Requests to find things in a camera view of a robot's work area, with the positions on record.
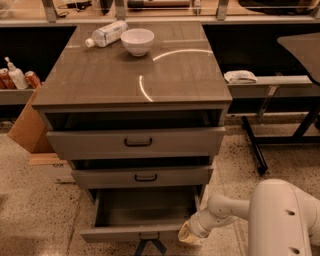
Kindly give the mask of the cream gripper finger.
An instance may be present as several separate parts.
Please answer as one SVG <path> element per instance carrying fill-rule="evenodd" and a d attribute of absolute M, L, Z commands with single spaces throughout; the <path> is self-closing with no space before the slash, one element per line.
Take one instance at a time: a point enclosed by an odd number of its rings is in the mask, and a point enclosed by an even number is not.
<path fill-rule="evenodd" d="M 178 239 L 187 244 L 196 244 L 199 240 L 196 225 L 191 221 L 186 221 L 178 232 Z"/>

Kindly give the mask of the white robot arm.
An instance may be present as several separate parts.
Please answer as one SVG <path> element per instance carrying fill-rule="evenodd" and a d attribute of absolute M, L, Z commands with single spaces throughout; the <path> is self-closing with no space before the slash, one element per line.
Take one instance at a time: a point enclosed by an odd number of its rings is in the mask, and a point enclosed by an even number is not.
<path fill-rule="evenodd" d="M 279 179 L 260 182 L 248 200 L 211 196 L 178 239 L 193 244 L 239 218 L 248 222 L 248 256 L 312 256 L 311 247 L 320 243 L 319 199 Z"/>

